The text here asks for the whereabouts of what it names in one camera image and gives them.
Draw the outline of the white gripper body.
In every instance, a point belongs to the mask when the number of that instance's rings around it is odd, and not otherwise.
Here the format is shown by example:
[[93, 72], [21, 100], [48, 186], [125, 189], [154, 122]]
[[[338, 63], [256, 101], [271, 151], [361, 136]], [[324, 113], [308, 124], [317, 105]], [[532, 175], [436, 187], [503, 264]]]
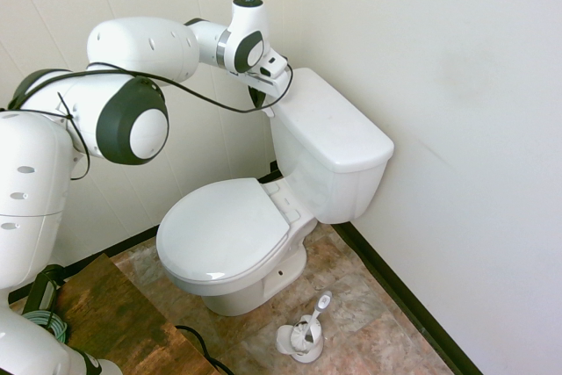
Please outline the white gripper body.
[[244, 73], [242, 75], [242, 81], [248, 86], [264, 92], [267, 96], [279, 98], [284, 95], [290, 85], [291, 76], [289, 70], [289, 68], [285, 68], [281, 74], [276, 77], [256, 73]]

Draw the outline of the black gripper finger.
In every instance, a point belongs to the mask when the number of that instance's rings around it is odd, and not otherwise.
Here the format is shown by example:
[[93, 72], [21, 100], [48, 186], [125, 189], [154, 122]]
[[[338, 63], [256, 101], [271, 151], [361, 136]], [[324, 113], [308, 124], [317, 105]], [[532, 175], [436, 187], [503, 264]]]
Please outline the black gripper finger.
[[253, 106], [256, 109], [263, 109], [265, 106], [265, 100], [267, 99], [267, 95], [264, 92], [251, 86], [248, 87], [248, 90]]

